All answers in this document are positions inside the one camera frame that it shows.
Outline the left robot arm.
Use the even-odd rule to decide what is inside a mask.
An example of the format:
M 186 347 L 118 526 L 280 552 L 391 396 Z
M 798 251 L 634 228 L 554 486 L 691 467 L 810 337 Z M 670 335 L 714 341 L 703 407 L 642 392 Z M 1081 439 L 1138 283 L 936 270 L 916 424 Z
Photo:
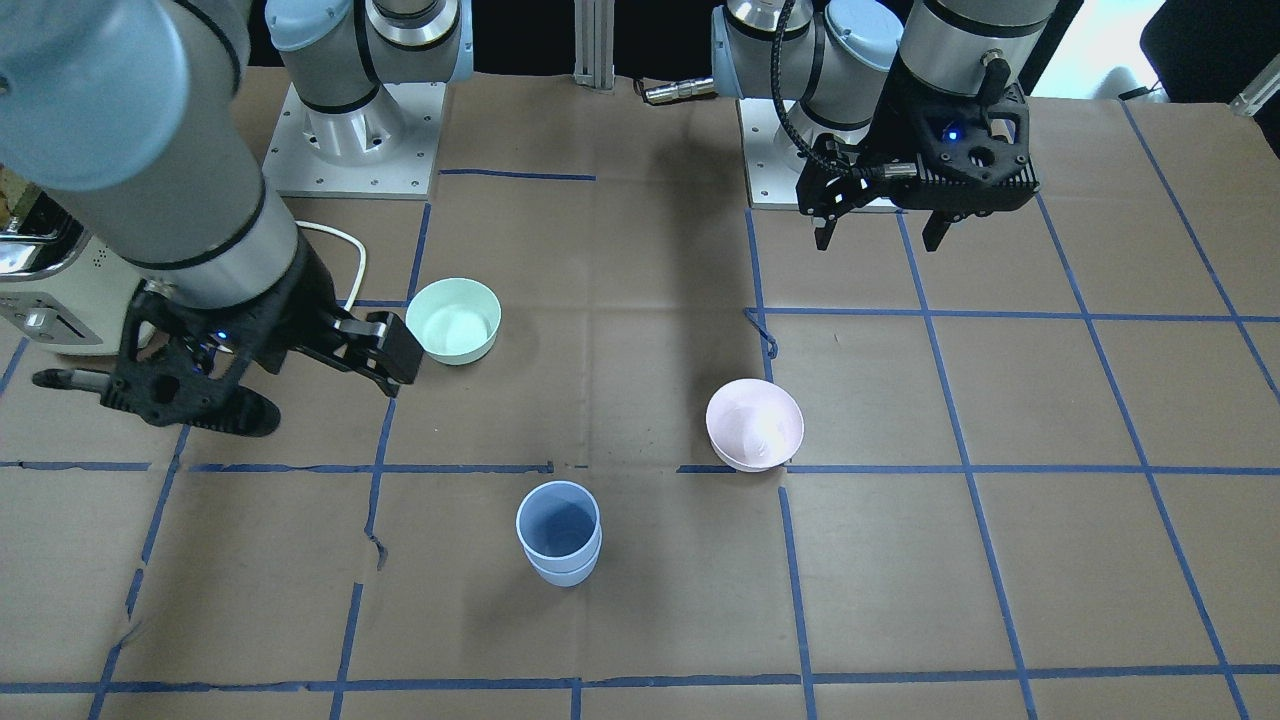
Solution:
M 1053 1 L 727 1 L 710 23 L 716 91 L 767 100 L 803 161 L 797 210 L 815 246 L 878 199 L 951 225 L 1041 191 L 1019 74 Z

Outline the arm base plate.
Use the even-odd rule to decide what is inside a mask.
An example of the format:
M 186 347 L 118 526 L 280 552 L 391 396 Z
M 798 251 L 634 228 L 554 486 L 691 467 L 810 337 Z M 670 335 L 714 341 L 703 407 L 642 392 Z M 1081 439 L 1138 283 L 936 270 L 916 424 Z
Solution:
M 283 197 L 428 200 L 447 87 L 385 85 L 371 102 L 326 114 L 289 88 L 262 173 Z
M 771 100 L 739 99 L 737 109 L 749 206 L 764 211 L 796 211 L 795 184 L 804 168 L 804 156 L 781 129 Z M 804 110 L 792 119 L 792 123 L 808 142 L 812 142 L 820 131 L 829 129 L 818 126 Z M 831 132 L 846 143 L 859 143 L 869 129 L 870 124 L 867 124 L 852 131 Z M 899 209 L 888 199 L 874 199 L 855 211 L 896 213 Z

